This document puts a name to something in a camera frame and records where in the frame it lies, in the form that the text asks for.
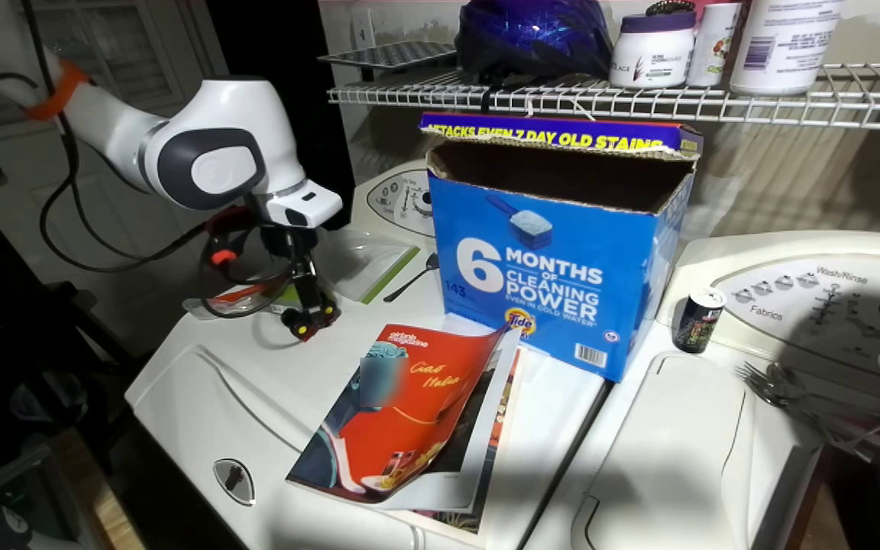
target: blue lid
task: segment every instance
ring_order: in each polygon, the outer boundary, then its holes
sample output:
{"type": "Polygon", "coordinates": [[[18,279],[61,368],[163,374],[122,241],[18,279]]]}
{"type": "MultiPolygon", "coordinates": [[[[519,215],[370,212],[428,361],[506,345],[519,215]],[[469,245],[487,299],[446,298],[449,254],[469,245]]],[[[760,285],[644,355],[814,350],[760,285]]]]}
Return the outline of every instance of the blue lid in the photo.
{"type": "Polygon", "coordinates": [[[695,14],[627,16],[622,35],[660,35],[695,28],[695,14]]]}

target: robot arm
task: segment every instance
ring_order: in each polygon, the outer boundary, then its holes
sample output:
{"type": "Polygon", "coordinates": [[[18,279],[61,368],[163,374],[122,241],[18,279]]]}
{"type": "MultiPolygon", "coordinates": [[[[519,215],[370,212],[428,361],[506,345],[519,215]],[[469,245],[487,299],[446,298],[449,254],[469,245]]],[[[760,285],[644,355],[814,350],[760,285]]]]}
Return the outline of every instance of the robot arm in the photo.
{"type": "MultiPolygon", "coordinates": [[[[42,51],[52,83],[65,85],[71,69],[42,51]]],[[[38,45],[25,23],[0,0],[0,73],[35,83],[38,45]]],[[[38,106],[46,85],[0,83],[0,96],[38,106]]],[[[317,228],[344,198],[305,179],[280,96],[265,79],[206,79],[171,120],[143,113],[96,83],[67,85],[61,103],[73,135],[107,157],[119,173],[163,198],[214,212],[253,195],[261,217],[278,227],[317,228]]]]}

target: plastic container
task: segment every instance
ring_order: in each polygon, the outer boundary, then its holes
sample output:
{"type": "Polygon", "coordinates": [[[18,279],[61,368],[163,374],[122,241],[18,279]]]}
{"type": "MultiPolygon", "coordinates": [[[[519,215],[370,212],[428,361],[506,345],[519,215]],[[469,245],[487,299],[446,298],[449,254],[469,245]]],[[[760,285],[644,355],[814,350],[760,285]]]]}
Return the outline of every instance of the plastic container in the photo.
{"type": "Polygon", "coordinates": [[[689,85],[721,85],[744,3],[707,3],[689,69],[689,85]]]}
{"type": "Polygon", "coordinates": [[[730,69],[730,91],[803,96],[829,56],[845,0],[751,0],[730,69]]]}
{"type": "Polygon", "coordinates": [[[695,51],[695,14],[627,16],[614,45],[613,85],[684,85],[695,51]]]}

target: manual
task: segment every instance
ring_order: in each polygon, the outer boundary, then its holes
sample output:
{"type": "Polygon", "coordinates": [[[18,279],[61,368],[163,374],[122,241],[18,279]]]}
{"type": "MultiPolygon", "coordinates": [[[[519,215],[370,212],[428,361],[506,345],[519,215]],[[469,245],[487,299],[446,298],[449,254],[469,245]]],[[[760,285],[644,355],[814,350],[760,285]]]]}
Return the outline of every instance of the manual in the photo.
{"type": "Polygon", "coordinates": [[[487,496],[519,330],[384,325],[289,479],[471,525],[487,496]]]}

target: cardboard box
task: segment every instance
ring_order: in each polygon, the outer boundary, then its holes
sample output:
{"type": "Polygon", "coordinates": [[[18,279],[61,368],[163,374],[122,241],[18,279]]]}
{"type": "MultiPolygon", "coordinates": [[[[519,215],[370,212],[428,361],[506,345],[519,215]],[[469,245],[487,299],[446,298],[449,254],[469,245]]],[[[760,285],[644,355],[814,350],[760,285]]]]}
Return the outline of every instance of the cardboard box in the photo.
{"type": "Polygon", "coordinates": [[[613,382],[678,258],[699,135],[675,122],[426,113],[446,313],[613,382]]]}

